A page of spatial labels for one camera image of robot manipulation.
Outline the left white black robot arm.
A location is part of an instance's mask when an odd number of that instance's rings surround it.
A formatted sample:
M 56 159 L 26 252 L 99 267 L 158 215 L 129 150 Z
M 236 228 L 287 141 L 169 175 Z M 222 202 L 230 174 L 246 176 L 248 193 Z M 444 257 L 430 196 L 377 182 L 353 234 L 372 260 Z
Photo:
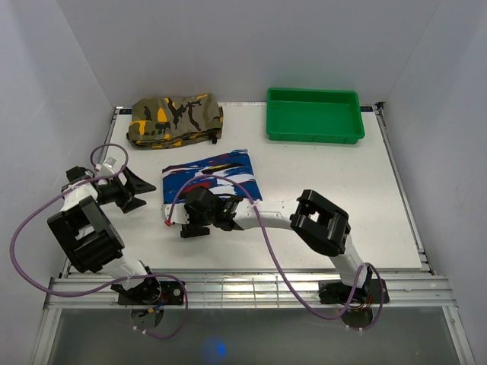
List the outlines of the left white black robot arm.
M 91 182 L 89 170 L 73 167 L 66 172 L 68 185 L 60 212 L 47 224 L 75 269 L 81 273 L 102 272 L 120 282 L 110 288 L 136 303 L 153 304 L 162 296 L 161 284 L 152 278 L 143 262 L 123 255 L 123 239 L 101 209 L 115 204 L 126 214 L 146 205 L 138 194 L 153 192 L 156 187 L 136 176 L 129 168 L 105 183 Z

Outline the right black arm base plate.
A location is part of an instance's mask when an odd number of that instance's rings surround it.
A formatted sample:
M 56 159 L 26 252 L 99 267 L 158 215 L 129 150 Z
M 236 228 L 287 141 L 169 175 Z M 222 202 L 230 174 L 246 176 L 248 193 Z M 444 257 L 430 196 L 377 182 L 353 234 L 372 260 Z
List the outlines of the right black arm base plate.
M 341 281 L 320 281 L 318 295 L 322 304 L 345 304 L 349 298 L 351 287 Z M 368 284 L 355 290 L 352 304 L 389 303 L 390 296 L 383 279 L 372 279 Z

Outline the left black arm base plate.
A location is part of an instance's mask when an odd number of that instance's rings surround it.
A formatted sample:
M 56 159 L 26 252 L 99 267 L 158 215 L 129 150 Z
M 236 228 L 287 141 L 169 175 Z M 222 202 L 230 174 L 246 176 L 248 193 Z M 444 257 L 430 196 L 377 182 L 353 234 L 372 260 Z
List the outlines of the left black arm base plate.
M 113 284 L 111 290 L 118 293 L 117 303 L 121 305 L 183 305 L 183 289 L 176 281 L 146 279 L 140 285 L 125 290 L 121 284 Z

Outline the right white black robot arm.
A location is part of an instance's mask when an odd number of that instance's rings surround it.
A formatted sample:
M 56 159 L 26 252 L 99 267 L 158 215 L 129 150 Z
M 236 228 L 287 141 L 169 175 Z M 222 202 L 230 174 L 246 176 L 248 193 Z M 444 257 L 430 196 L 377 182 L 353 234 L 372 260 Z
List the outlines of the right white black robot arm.
M 195 187 L 185 195 L 186 222 L 180 236 L 189 239 L 210 234 L 210 226 L 223 231 L 266 228 L 292 230 L 314 252 L 328 257 L 340 281 L 326 285 L 333 303 L 348 298 L 361 302 L 371 295 L 371 270 L 364 264 L 352 242 L 349 215 L 314 190 L 305 189 L 293 201 L 254 201 L 238 195 L 215 194 Z

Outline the blue white red patterned trousers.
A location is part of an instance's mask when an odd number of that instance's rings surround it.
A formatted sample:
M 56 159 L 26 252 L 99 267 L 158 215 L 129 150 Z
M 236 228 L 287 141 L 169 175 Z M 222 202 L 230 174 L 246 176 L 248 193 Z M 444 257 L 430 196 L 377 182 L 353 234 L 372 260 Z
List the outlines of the blue white red patterned trousers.
M 162 199 L 183 203 L 186 193 L 202 186 L 222 198 L 232 195 L 260 200 L 248 150 L 233 150 L 214 157 L 168 166 L 162 170 Z

